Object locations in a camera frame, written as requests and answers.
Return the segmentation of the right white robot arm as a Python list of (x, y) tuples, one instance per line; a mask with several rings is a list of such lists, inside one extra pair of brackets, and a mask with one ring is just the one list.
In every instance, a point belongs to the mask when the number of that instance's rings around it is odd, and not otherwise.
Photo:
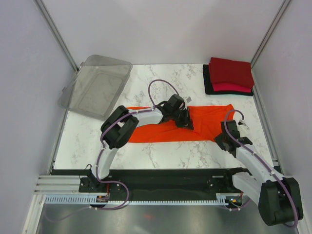
[(245, 193), (258, 206), (260, 216), (268, 226), (289, 222), (297, 225), (303, 219), (297, 180), (283, 175), (260, 156), (253, 143), (247, 137), (241, 137), (235, 120), (221, 122), (221, 133), (214, 140), (247, 168), (247, 172), (223, 179), (227, 191), (239, 189)]

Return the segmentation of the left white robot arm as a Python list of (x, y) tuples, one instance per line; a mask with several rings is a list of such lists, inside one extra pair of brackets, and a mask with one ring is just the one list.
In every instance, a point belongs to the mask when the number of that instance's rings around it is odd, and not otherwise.
[(194, 129), (187, 102), (177, 94), (150, 108), (134, 110), (123, 105), (117, 107), (101, 126), (101, 148), (91, 167), (90, 186), (97, 192), (105, 190), (113, 159), (117, 151), (128, 143), (136, 128), (170, 120), (177, 128)]

